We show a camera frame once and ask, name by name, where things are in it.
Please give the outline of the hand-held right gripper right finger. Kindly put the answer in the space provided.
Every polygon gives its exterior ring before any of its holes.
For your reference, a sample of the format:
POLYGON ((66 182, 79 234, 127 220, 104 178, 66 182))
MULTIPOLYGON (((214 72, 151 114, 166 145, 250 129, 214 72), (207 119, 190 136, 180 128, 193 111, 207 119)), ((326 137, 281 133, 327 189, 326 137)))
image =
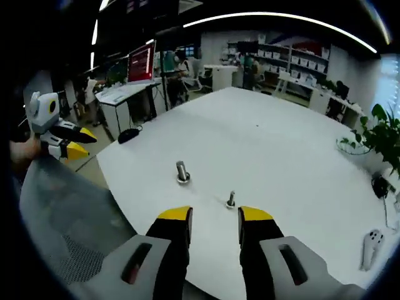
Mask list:
POLYGON ((294 236, 285 236, 266 211, 238 209, 239 262, 247 299, 362 299, 365 290, 342 284, 325 260, 294 236))

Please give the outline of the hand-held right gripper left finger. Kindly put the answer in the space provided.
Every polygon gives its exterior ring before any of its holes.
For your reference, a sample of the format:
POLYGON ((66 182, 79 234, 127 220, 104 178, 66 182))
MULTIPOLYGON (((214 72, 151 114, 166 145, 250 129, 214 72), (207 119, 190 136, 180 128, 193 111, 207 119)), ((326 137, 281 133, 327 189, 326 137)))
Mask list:
POLYGON ((90 280, 74 283, 75 299, 181 299, 191 242, 193 209, 162 212, 145 235, 111 252, 90 280))

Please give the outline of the person's left hand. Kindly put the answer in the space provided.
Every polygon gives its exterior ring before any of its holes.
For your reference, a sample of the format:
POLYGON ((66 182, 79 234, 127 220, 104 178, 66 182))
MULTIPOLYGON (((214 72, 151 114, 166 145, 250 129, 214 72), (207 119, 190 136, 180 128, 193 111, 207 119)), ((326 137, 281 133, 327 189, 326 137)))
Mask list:
POLYGON ((22 168, 41 154, 41 142, 31 136, 25 142, 9 142, 10 156, 13 168, 22 168))

